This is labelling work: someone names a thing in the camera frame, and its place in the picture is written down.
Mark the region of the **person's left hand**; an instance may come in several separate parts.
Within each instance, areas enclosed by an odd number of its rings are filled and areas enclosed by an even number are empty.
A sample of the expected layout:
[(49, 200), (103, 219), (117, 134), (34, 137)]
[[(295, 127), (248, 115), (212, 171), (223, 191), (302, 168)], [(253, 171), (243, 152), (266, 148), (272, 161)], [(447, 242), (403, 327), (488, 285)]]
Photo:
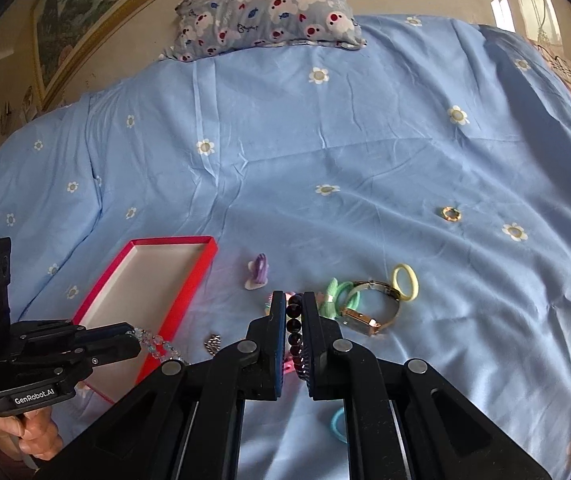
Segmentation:
[(26, 412), (22, 418), (0, 417), (0, 450), (13, 460), (31, 455), (51, 460), (63, 448), (51, 407)]

